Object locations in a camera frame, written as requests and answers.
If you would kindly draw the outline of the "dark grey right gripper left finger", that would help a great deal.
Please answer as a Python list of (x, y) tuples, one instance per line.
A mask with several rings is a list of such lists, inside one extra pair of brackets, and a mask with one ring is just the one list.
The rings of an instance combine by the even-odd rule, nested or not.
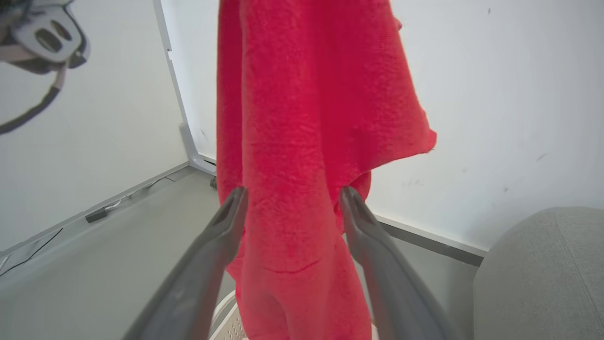
[(126, 332), (125, 340), (207, 340), (225, 269), (239, 252), (248, 206), (233, 189)]

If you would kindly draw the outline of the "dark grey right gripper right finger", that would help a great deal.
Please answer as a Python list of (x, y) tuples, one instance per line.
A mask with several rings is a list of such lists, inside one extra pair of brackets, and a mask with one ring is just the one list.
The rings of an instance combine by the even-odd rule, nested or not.
[(382, 340), (453, 340), (454, 328), (390, 235), (360, 194), (339, 194), (350, 253), (365, 276), (371, 308)]

